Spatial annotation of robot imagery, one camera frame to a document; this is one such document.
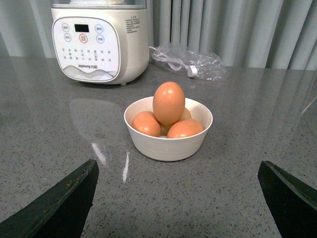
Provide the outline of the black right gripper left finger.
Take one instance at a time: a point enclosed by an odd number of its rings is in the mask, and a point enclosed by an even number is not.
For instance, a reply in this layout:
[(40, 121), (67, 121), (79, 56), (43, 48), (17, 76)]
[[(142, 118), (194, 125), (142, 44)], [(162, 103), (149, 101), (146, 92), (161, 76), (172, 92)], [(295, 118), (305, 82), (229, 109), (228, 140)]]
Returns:
[(2, 238), (79, 238), (99, 176), (88, 160), (56, 185), (0, 224)]

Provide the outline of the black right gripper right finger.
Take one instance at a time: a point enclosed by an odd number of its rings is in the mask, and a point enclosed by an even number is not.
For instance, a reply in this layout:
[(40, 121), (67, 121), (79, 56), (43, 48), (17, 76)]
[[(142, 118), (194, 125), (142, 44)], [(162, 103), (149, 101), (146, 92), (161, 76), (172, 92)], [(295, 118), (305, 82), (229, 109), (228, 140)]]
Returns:
[(317, 236), (317, 191), (270, 161), (262, 161), (258, 180), (283, 238)]

